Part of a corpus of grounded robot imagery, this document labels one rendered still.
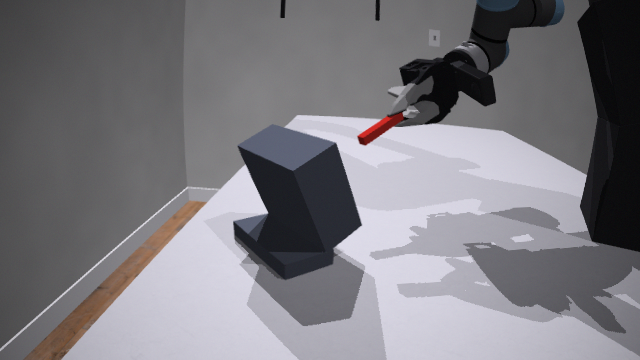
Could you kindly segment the red rectangular peg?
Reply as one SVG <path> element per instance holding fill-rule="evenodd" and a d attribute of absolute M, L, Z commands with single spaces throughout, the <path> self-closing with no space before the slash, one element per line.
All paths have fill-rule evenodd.
<path fill-rule="evenodd" d="M 378 138 L 380 135 L 391 129 L 393 126 L 401 122 L 403 119 L 404 117 L 402 112 L 391 117 L 385 117 L 357 136 L 359 144 L 366 146 L 367 144 Z"/>

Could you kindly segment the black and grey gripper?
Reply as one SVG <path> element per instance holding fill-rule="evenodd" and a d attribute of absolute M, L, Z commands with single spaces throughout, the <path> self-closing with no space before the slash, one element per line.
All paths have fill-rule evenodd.
<path fill-rule="evenodd" d="M 404 86 L 388 90 L 388 94 L 398 98 L 387 116 L 402 112 L 404 119 L 393 127 L 438 123 L 451 112 L 461 91 L 459 75 L 453 66 L 459 60 L 477 68 L 471 56 L 461 50 L 453 50 L 444 58 L 415 59 L 399 68 Z"/>

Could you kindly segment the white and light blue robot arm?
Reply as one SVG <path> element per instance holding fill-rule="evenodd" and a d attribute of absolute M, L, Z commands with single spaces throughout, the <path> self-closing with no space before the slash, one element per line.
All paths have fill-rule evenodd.
<path fill-rule="evenodd" d="M 565 7 L 563 0 L 476 1 L 468 43 L 464 41 L 453 50 L 467 53 L 477 68 L 462 61 L 453 62 L 453 66 L 461 91 L 488 106 L 496 103 L 493 77 L 488 73 L 508 57 L 510 29 L 555 25 L 561 21 Z"/>

